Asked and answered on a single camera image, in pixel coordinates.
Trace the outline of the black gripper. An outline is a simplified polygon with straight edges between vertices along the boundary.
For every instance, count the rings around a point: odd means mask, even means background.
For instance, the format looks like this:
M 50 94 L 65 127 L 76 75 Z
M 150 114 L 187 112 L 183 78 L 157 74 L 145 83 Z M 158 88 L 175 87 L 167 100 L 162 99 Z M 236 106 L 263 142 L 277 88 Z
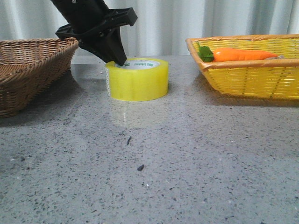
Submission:
M 103 0 L 53 0 L 52 3 L 68 22 L 56 31 L 61 40 L 76 38 L 80 48 L 106 63 L 126 62 L 120 27 L 135 24 L 137 14 L 133 8 L 112 9 Z

